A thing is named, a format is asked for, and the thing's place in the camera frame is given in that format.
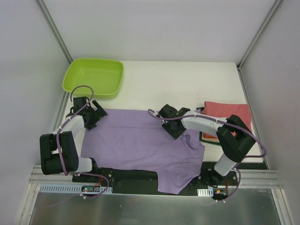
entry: metal frame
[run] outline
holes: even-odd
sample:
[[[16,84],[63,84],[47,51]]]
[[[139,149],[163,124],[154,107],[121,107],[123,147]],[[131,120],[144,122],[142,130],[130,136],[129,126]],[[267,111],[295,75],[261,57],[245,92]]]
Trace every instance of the metal frame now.
[[[285,191],[283,189],[272,189],[272,194],[281,224],[295,224],[292,218],[290,207],[287,204]]]
[[[282,189],[283,184],[276,170],[240,170],[241,188],[260,188],[260,189]],[[30,184],[82,184],[90,185],[90,183],[73,183],[72,176],[64,174],[55,174],[45,176],[41,166],[36,165],[33,168]]]
[[[247,89],[244,85],[244,82],[243,82],[243,79],[242,79],[242,76],[240,73],[240,69],[244,65],[245,61],[249,57],[253,48],[256,46],[256,43],[258,42],[260,36],[265,31],[270,20],[272,19],[275,12],[277,11],[277,9],[279,8],[279,6],[281,5],[281,3],[283,1],[284,0],[275,0],[274,1],[271,9],[269,10],[268,14],[266,15],[259,30],[256,32],[249,47],[247,48],[245,54],[243,55],[240,63],[237,65],[241,85],[244,90],[246,101],[250,105],[250,108],[251,108],[251,103],[249,101]],[[69,63],[72,63],[73,59],[72,59],[63,39],[56,27],[51,15],[50,15],[49,10],[46,7],[46,4],[44,3],[43,0],[35,0],[35,2],[37,3],[44,18],[46,19],[48,26],[49,26],[50,30],[52,31],[58,45],[60,46],[61,50],[63,51],[63,54],[65,55],[66,59],[68,60]],[[64,111],[66,109],[66,105],[68,102],[68,97],[69,97],[69,94],[64,92],[64,94],[61,98],[61,101],[60,101],[60,107],[58,109],[57,115],[54,120],[53,129],[56,129],[63,120],[63,115],[64,115]],[[259,137],[256,125],[255,125],[255,120],[253,120],[253,125],[254,125],[254,129],[255,129],[255,133]],[[277,171],[273,171],[273,170],[240,170],[240,172],[241,172],[240,188],[271,189],[281,223],[284,225],[293,224],[290,209],[288,207],[285,193],[283,190],[283,183],[282,183]],[[22,206],[19,211],[16,224],[19,224],[19,225],[29,224],[30,218],[32,215],[32,211],[34,208],[34,204],[36,202],[36,198],[37,198],[38,192],[40,190],[41,184],[54,184],[54,185],[68,184],[68,186],[69,185],[72,186],[72,185],[87,184],[87,183],[73,183],[71,176],[66,177],[62,174],[45,176],[41,171],[41,166],[36,165],[33,168],[32,175],[30,177],[30,181],[29,181],[29,184],[26,189],[25,197],[23,199]]]
[[[274,14],[277,12],[278,8],[280,7],[281,3],[284,2],[284,0],[275,0],[272,7],[268,11],[265,19],[263,20],[261,26],[259,27],[258,31],[255,33],[252,41],[250,42],[249,47],[247,48],[245,54],[243,55],[241,61],[238,63],[238,70],[242,68],[242,66],[245,64],[248,56],[256,46],[258,40],[262,36],[263,32],[266,30],[266,27],[269,25],[271,19],[273,18]]]

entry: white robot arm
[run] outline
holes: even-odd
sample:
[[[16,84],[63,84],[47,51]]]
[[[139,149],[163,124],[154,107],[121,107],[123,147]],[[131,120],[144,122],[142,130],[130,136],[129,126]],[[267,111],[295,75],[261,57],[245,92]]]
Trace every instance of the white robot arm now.
[[[94,110],[91,105],[87,105],[83,110],[79,111],[87,104],[86,97],[75,97],[73,99],[74,107],[71,108],[66,120],[71,116],[72,119],[63,127],[59,133],[59,142],[62,149],[62,156],[66,171],[68,173],[84,173],[96,170],[97,163],[92,158],[79,157],[74,138],[82,128],[87,130],[96,127],[96,123],[107,115],[105,110],[94,100],[93,105],[97,108]],[[59,129],[53,131],[51,134],[45,134],[40,137],[40,154],[41,167],[45,175],[62,173],[60,157],[57,151],[58,145],[56,141],[57,132]]]
[[[201,177],[205,183],[212,187],[220,184],[224,177],[245,158],[255,144],[252,137],[240,129],[233,128],[234,126],[240,127],[250,132],[236,115],[232,115],[230,118],[216,118],[190,111],[187,108],[181,108],[177,111],[166,104],[158,112],[157,117],[160,117],[161,120],[166,119],[162,127],[174,139],[177,139],[186,129],[205,132],[219,139],[223,155],[210,171],[208,177]]]

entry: purple cloth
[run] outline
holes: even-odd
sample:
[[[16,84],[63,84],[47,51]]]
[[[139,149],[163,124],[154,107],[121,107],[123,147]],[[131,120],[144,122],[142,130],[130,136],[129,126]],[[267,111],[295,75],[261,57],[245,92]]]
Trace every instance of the purple cloth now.
[[[174,140],[147,111],[106,111],[108,116],[85,132],[82,157],[94,158],[100,167],[157,172],[158,191],[171,194],[200,174],[204,146],[198,131],[186,130]]]

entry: cable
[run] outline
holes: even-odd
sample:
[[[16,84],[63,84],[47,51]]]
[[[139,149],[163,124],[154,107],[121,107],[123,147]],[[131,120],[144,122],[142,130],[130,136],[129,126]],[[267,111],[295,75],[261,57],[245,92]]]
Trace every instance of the cable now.
[[[196,115],[183,115],[183,116],[179,116],[179,117],[175,117],[175,118],[161,118],[161,117],[157,117],[155,115],[155,111],[152,110],[152,109],[148,109],[148,114],[150,116],[152,116],[153,118],[158,119],[158,120],[181,120],[181,119],[189,118],[189,117],[198,117],[198,118],[204,118],[204,119],[207,119],[207,120],[211,120],[211,121],[214,121],[214,122],[217,122],[217,123],[221,123],[221,124],[227,125],[229,127],[239,129],[242,132],[246,133],[251,138],[253,138],[261,146],[261,148],[263,149],[263,154],[262,155],[260,155],[260,156],[245,156],[245,158],[262,158],[262,157],[265,157],[268,154],[267,147],[257,137],[255,137],[251,132],[247,131],[246,129],[244,129],[242,127],[239,127],[239,126],[236,126],[234,124],[230,124],[230,123],[227,123],[227,122],[224,122],[224,121],[221,121],[221,120],[214,119],[212,117],[208,117],[206,115],[199,115],[199,114],[196,114]],[[237,166],[238,166],[238,164],[236,164],[236,166],[233,169],[236,170],[239,173],[239,181],[238,181],[238,184],[237,184],[236,188],[234,189],[234,191],[226,199],[231,197],[240,186],[241,175],[240,175],[240,171],[238,169],[236,169]]]

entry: white enclosure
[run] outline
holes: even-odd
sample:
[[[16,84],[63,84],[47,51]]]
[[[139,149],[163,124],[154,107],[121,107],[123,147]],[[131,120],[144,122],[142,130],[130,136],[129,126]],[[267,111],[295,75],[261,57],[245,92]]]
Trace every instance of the white enclosure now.
[[[296,224],[300,221],[300,1],[285,1],[241,74],[270,168],[279,170]]]
[[[33,0],[0,2],[0,224],[13,224],[69,66]]]
[[[238,63],[274,0],[46,0],[73,57]]]
[[[249,101],[254,133],[269,149],[268,168],[279,170],[300,223],[299,10],[298,0],[1,1],[0,224],[15,224],[40,164],[39,137],[70,108],[61,83],[78,58],[124,61],[123,89],[103,101],[107,108],[144,110],[155,98],[156,110],[163,103],[194,108]],[[160,81],[155,87],[151,77]],[[79,136],[76,147],[84,131]],[[206,161],[222,154],[220,147],[207,149]],[[257,144],[251,151],[261,153]],[[261,158],[246,162],[263,164]],[[282,216],[288,217],[279,213],[281,222]]]

